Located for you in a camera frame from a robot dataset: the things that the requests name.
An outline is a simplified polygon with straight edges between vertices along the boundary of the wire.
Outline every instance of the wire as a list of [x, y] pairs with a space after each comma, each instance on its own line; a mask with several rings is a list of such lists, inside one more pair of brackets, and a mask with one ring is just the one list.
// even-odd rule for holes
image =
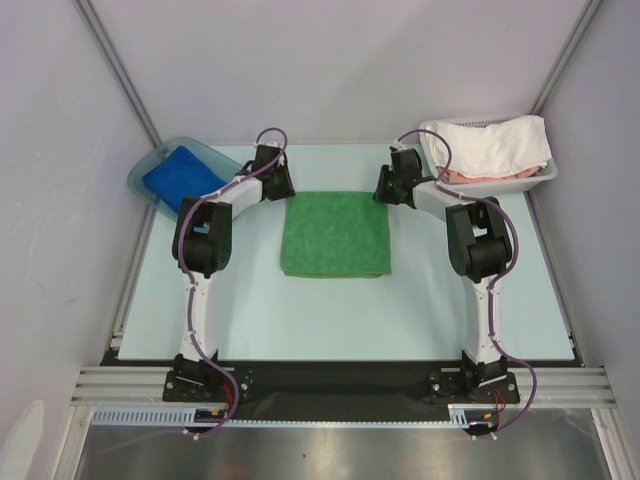
[[[200, 199], [198, 199], [198, 201], [196, 203], [193, 204], [193, 206], [191, 207], [191, 209], [189, 210], [189, 212], [187, 212], [187, 215], [184, 218], [184, 222], [182, 223], [182, 228], [180, 229], [180, 234], [178, 237], [178, 264], [180, 265], [180, 268], [182, 269], [182, 271], [184, 272], [185, 275], [187, 275], [187, 277], [189, 277], [189, 283], [190, 283], [190, 288], [189, 288], [189, 298], [187, 300], [187, 326], [188, 326], [188, 330], [191, 332], [189, 339], [191, 340], [191, 343], [193, 344], [193, 347], [195, 348], [196, 352], [198, 353], [198, 355], [200, 355], [200, 357], [202, 358], [202, 360], [204, 360], [204, 362], [209, 365], [211, 368], [213, 368], [214, 370], [220, 372], [222, 375], [224, 375], [226, 377], [226, 379], [229, 381], [229, 383], [231, 384], [232, 388], [233, 388], [233, 393], [231, 392], [231, 390], [229, 389], [229, 387], [224, 384], [223, 385], [223, 390], [225, 390], [225, 394], [227, 397], [227, 412], [226, 415], [223, 419], [221, 419], [214, 427], [210, 428], [209, 430], [207, 430], [206, 432], [203, 433], [197, 433], [195, 435], [193, 435], [194, 440], [197, 440], [198, 438], [206, 438], [206, 437], [210, 437], [211, 435], [213, 435], [215, 432], [217, 432], [220, 428], [222, 428], [222, 426], [227, 423], [231, 417], [233, 416], [233, 414], [235, 413], [237, 407], [238, 407], [238, 400], [240, 397], [240, 389], [238, 387], [238, 382], [236, 382], [236, 379], [233, 378], [233, 376], [227, 372], [224, 368], [219, 367], [218, 365], [216, 365], [214, 362], [211, 361], [211, 359], [204, 353], [204, 351], [202, 350], [202, 348], [200, 347], [200, 344], [198, 343], [196, 336], [195, 336], [195, 331], [193, 330], [193, 301], [194, 301], [194, 296], [195, 296], [195, 288], [196, 288], [196, 279], [193, 275], [193, 272], [191, 272], [191, 270], [189, 270], [189, 268], [187, 267], [185, 260], [184, 260], [184, 238], [185, 235], [187, 233], [187, 227], [189, 225], [189, 223], [191, 222], [191, 219], [193, 218], [193, 215], [195, 214], [196, 210], [200, 207], [200, 205], [202, 205], [204, 202], [207, 202], [209, 200], [215, 200], [216, 198], [220, 197], [222, 194], [228, 192], [229, 190], [235, 188], [236, 186], [240, 185], [241, 183], [244, 183], [245, 181], [247, 181], [250, 178], [256, 177], [258, 175], [260, 175], [261, 173], [269, 170], [271, 167], [273, 167], [277, 162], [280, 161], [280, 159], [283, 157], [283, 155], [285, 155], [285, 150], [287, 148], [287, 146], [289, 145], [289, 138], [287, 137], [287, 134], [284, 132], [284, 130], [282, 130], [281, 128], [278, 127], [269, 127], [264, 129], [262, 132], [260, 132], [258, 134], [258, 137], [256, 138], [256, 144], [260, 142], [260, 139], [269, 132], [278, 132], [282, 135], [283, 137], [283, 144], [282, 144], [282, 148], [280, 148], [280, 152], [278, 153], [278, 155], [276, 155], [276, 157], [271, 160], [267, 165], [263, 166], [262, 168], [256, 170], [255, 172], [251, 172], [245, 176], [240, 177], [238, 180], [235, 180], [231, 183], [228, 183], [227, 185], [225, 185], [224, 187], [222, 187], [221, 189], [209, 194], [209, 195], [205, 195], [203, 197], [200, 197]], [[153, 437], [158, 437], [161, 435], [168, 435], [168, 434], [177, 434], [177, 433], [182, 433], [184, 434], [186, 432], [186, 430], [183, 429], [175, 429], [175, 428], [171, 428], [171, 429], [163, 429], [163, 430], [158, 430], [155, 432], [151, 432], [147, 435], [142, 435], [140, 437], [134, 438], [132, 440], [128, 440], [126, 442], [122, 442], [119, 443], [117, 445], [114, 445], [112, 447], [109, 448], [105, 448], [100, 450], [100, 453], [109, 453], [109, 452], [113, 452], [115, 450], [119, 450], [120, 448], [124, 448], [124, 447], [129, 447], [131, 445], [135, 445], [139, 442], [143, 442], [149, 438], [153, 438]]]
[[504, 395], [502, 395], [502, 392], [500, 391], [500, 389], [496, 389], [493, 392], [493, 398], [496, 400], [496, 407], [498, 407], [498, 402], [501, 402], [502, 404], [501, 409], [498, 410], [496, 408], [496, 413], [499, 415], [507, 409], [507, 401], [505, 400]]
[[536, 392], [538, 391], [538, 376], [536, 375], [535, 370], [533, 369], [533, 367], [531, 366], [531, 364], [529, 364], [528, 362], [526, 362], [525, 360], [522, 360], [520, 358], [516, 358], [512, 355], [509, 355], [500, 345], [500, 343], [498, 342], [498, 340], [496, 340], [496, 331], [495, 331], [495, 322], [494, 322], [494, 306], [493, 306], [493, 302], [495, 300], [494, 298], [494, 294], [493, 294], [493, 289], [496, 285], [496, 283], [498, 283], [499, 280], [501, 280], [502, 278], [504, 278], [506, 275], [508, 275], [513, 268], [516, 266], [516, 262], [518, 261], [518, 255], [520, 253], [520, 242], [518, 240], [518, 233], [516, 232], [516, 227], [513, 224], [513, 222], [511, 221], [511, 218], [509, 218], [509, 215], [507, 215], [507, 212], [505, 212], [502, 208], [500, 208], [499, 205], [495, 204], [494, 202], [487, 200], [486, 198], [477, 198], [477, 197], [471, 197], [468, 195], [462, 195], [462, 194], [458, 194], [456, 192], [453, 192], [445, 187], [443, 187], [441, 185], [441, 180], [444, 177], [444, 175], [447, 173], [447, 171], [449, 170], [449, 167], [451, 166], [451, 160], [453, 160], [453, 152], [451, 151], [451, 146], [449, 145], [449, 143], [444, 139], [444, 137], [442, 137], [442, 135], [440, 135], [437, 132], [434, 132], [432, 130], [427, 130], [426, 128], [417, 128], [415, 130], [410, 130], [409, 132], [403, 134], [402, 136], [400, 136], [397, 140], [397, 142], [401, 142], [403, 139], [405, 139], [406, 137], [408, 137], [409, 135], [413, 135], [414, 133], [424, 133], [427, 135], [432, 135], [434, 137], [436, 137], [438, 140], [440, 140], [442, 142], [442, 144], [445, 146], [445, 148], [447, 149], [447, 163], [445, 164], [444, 168], [442, 170], [440, 170], [440, 173], [438, 174], [438, 177], [435, 180], [435, 186], [438, 190], [440, 190], [442, 193], [449, 195], [450, 197], [454, 197], [454, 198], [458, 198], [460, 200], [464, 200], [466, 202], [480, 202], [484, 205], [486, 205], [489, 208], [492, 208], [493, 210], [495, 210], [505, 221], [505, 223], [507, 224], [507, 226], [509, 227], [509, 231], [511, 232], [511, 238], [513, 239], [513, 255], [511, 258], [511, 262], [509, 263], [509, 265], [507, 266], [507, 268], [500, 273], [499, 275], [496, 275], [496, 277], [489, 282], [489, 285], [487, 286], [487, 291], [488, 291], [488, 303], [489, 303], [489, 338], [491, 339], [491, 342], [493, 343], [493, 346], [495, 347], [495, 349], [503, 356], [505, 357], [508, 361], [513, 362], [513, 363], [517, 363], [518, 365], [523, 366], [524, 368], [526, 368], [527, 370], [529, 370], [529, 373], [531, 374], [531, 379], [532, 379], [532, 386], [531, 386], [531, 395], [529, 395], [529, 398], [527, 399], [527, 403], [525, 404], [525, 406], [522, 408], [522, 410], [520, 411], [520, 413], [518, 413], [518, 415], [516, 415], [516, 417], [509, 422], [508, 424], [504, 425], [503, 427], [498, 428], [498, 430], [496, 430], [494, 433], [498, 433], [504, 430], [507, 430], [511, 427], [513, 427], [514, 425], [516, 425], [518, 422], [520, 422], [522, 420], [522, 418], [526, 415], [526, 413], [529, 411], [529, 409], [531, 408], [531, 405], [533, 404], [533, 400], [535, 399], [536, 396]]

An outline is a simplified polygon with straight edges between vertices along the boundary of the white towel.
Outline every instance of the white towel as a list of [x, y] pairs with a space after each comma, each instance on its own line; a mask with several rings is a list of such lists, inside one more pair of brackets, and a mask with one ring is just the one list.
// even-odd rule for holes
[[[451, 145], [450, 169], [469, 178], [517, 175], [529, 168], [546, 167], [551, 160], [544, 119], [535, 115], [484, 128], [442, 122], [429, 122], [426, 127]], [[444, 167], [447, 149], [433, 135], [427, 135], [427, 141], [436, 166]]]

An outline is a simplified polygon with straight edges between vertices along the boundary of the laundry basket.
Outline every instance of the laundry basket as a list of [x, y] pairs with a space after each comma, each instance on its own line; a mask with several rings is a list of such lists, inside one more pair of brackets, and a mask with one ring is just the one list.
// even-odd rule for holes
[[178, 218], [177, 213], [147, 189], [142, 181], [142, 177], [163, 162], [176, 148], [181, 146], [188, 148], [191, 153], [225, 182], [233, 180], [235, 174], [242, 168], [241, 165], [229, 157], [189, 137], [176, 137], [167, 140], [149, 154], [145, 155], [145, 157], [131, 169], [131, 172], [129, 172], [127, 185], [129, 185], [133, 193], [151, 204], [160, 213], [173, 220]]
[[[514, 118], [518, 118], [519, 115], [493, 115], [493, 116], [485, 116], [485, 117], [471, 117], [471, 118], [448, 118], [445, 120], [435, 120], [437, 122], [444, 123], [453, 123], [455, 125], [460, 125], [462, 127], [476, 127], [476, 128], [484, 128], [487, 125], [494, 125], [502, 122], [506, 122], [507, 120], [513, 120]], [[426, 121], [420, 125], [420, 128], [427, 128], [427, 123], [434, 121]], [[434, 176], [438, 175], [438, 169], [436, 168], [435, 161], [433, 160], [433, 156], [431, 155], [431, 149], [429, 148], [429, 144], [427, 142], [427, 134], [420, 134], [420, 143], [422, 144], [422, 148], [424, 150], [424, 155], [427, 160], [427, 164], [429, 165], [429, 170], [431, 174]], [[488, 195], [497, 195], [500, 193], [514, 193], [514, 192], [526, 192], [527, 190], [535, 187], [538, 183], [544, 182], [545, 180], [551, 180], [558, 175], [558, 168], [556, 167], [555, 161], [552, 159], [549, 160], [547, 166], [545, 168], [541, 168], [538, 172], [527, 178], [516, 178], [514, 180], [500, 180], [495, 182], [483, 182], [483, 183], [468, 183], [468, 184], [453, 184], [449, 183], [446, 180], [442, 180], [443, 184], [447, 185], [447, 188], [453, 190], [455, 192], [466, 193], [467, 195], [476, 196], [476, 197], [484, 197]]]

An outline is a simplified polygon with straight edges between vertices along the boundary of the green towel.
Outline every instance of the green towel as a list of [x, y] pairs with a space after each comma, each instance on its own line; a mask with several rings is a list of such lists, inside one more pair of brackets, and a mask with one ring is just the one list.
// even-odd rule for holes
[[391, 273], [387, 205], [367, 192], [300, 192], [287, 200], [280, 266], [307, 278]]

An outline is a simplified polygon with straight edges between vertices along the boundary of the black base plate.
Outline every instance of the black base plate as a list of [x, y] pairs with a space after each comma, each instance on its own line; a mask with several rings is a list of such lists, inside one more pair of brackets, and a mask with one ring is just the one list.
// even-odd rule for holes
[[[236, 368], [229, 372], [236, 379], [240, 390], [238, 402], [247, 400], [251, 391], [251, 370]], [[181, 403], [225, 403], [227, 397], [222, 390], [209, 391], [202, 385], [178, 378], [173, 370], [167, 373], [162, 400]]]
[[508, 372], [507, 378], [485, 387], [468, 390], [464, 386], [463, 374], [457, 372], [429, 373], [429, 397], [433, 403], [496, 403], [494, 392], [499, 390], [508, 404], [520, 403], [516, 376]]

